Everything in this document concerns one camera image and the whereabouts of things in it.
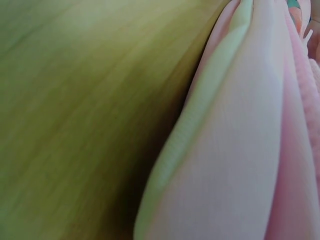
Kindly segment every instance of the light wood grain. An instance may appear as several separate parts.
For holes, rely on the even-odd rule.
[[[129,240],[228,0],[0,1],[0,239]]]

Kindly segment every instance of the wooden surface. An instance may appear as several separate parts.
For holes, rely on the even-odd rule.
[[[0,0],[0,239],[130,240],[228,0]]]

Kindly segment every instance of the pink cloth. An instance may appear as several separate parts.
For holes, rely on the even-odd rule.
[[[202,73],[204,66],[207,64],[208,58],[214,52],[221,40],[227,35],[229,30],[229,24],[233,14],[235,13],[237,7],[239,6],[240,0],[232,0],[223,9],[220,17],[216,21],[216,24],[211,32],[210,38],[205,46],[202,58],[200,60],[199,66],[193,77],[189,93],[186,97],[186,102],[188,101],[190,93],[193,91],[195,84],[197,83],[199,75]]]
[[[320,69],[317,62],[314,59],[309,59],[315,85],[318,93],[320,94]]]
[[[244,43],[145,239],[319,240],[315,86],[286,1],[255,0]]]
[[[299,0],[299,3],[302,10],[302,22],[306,23],[310,19],[310,1]],[[320,194],[320,96],[316,80],[314,78],[314,73],[319,71],[319,67],[313,66],[312,70],[312,60],[309,61],[308,54],[304,51],[306,46],[303,45],[301,38],[299,38],[291,18],[286,16],[286,21],[287,28],[290,33],[297,81],[299,84],[305,121],[313,154],[318,193]]]
[[[288,43],[284,61],[284,91],[281,151],[276,190],[266,240],[320,239],[320,212],[315,181],[315,166],[307,134],[299,82],[308,78],[301,62],[308,62],[289,12],[284,9],[289,32],[281,40]]]

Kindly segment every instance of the pink fabric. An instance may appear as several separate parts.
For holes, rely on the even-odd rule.
[[[229,30],[229,25],[233,14],[235,13],[237,7],[239,6],[240,0],[232,0],[223,9],[220,17],[216,21],[216,24],[211,32],[208,42],[205,46],[202,58],[200,60],[199,66],[193,77],[189,93],[186,97],[186,102],[189,99],[190,92],[193,91],[195,84],[197,83],[199,75],[202,73],[204,66],[207,64],[208,58],[214,52],[221,40],[227,35]]]
[[[310,1],[299,1],[301,9],[304,10],[302,11],[302,21],[305,22],[306,19],[309,20],[310,17],[310,8],[308,9],[308,7],[310,7]],[[304,51],[306,46],[303,45],[301,38],[299,38],[291,18],[286,16],[286,21],[292,42],[297,80],[303,103],[309,141],[313,153],[318,192],[320,194],[320,97],[311,64],[308,59],[308,54]]]
[[[314,59],[309,59],[315,85],[318,93],[320,94],[320,69],[317,62]]]
[[[319,240],[313,76],[286,1],[255,0],[244,43],[146,239]]]
[[[273,8],[256,1],[243,46],[146,239],[264,238],[279,164],[285,45]]]
[[[316,240],[320,239],[320,212],[315,166],[298,84],[306,78],[302,78],[302,65],[295,64],[302,60],[297,51],[301,52],[303,46],[295,45],[295,41],[291,46],[290,37],[298,35],[289,12],[285,7],[282,9],[287,26],[283,29],[288,29],[289,34],[281,38],[288,43],[284,61],[281,151],[265,240]]]

